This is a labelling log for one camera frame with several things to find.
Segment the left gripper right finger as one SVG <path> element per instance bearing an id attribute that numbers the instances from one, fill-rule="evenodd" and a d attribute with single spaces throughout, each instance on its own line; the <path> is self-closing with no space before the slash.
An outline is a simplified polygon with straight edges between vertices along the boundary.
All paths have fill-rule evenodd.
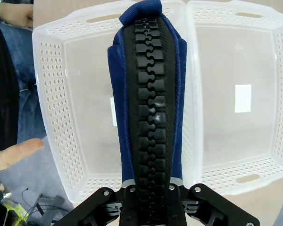
<path id="1" fill-rule="evenodd" d="M 186 216 L 204 226 L 259 226 L 260 221 L 208 186 L 186 188 L 179 178 L 169 179 L 166 225 L 186 226 Z"/>

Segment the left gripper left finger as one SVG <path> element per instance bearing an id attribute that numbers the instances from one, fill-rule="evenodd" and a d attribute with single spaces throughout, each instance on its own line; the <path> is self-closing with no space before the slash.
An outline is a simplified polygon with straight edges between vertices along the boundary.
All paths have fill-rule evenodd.
<path id="1" fill-rule="evenodd" d="M 118 191 L 99 188 L 85 201 L 66 214 L 56 226 L 106 226 L 119 218 L 120 226 L 137 226 L 135 181 L 126 180 Z"/>

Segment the person's right hand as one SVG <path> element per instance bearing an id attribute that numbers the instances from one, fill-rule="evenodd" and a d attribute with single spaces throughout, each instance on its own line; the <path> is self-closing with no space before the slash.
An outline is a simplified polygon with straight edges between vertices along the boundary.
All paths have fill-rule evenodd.
<path id="1" fill-rule="evenodd" d="M 0 150 L 0 172 L 29 157 L 44 147 L 42 141 L 46 137 L 44 128 L 32 129 L 19 126 L 16 142 L 12 146 Z"/>

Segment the person's left hand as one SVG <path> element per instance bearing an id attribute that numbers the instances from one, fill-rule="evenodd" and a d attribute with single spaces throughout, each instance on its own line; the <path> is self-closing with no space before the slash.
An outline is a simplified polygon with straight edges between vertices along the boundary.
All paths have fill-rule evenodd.
<path id="1" fill-rule="evenodd" d="M 17 27 L 33 28 L 33 4 L 0 4 L 0 20 Z"/>

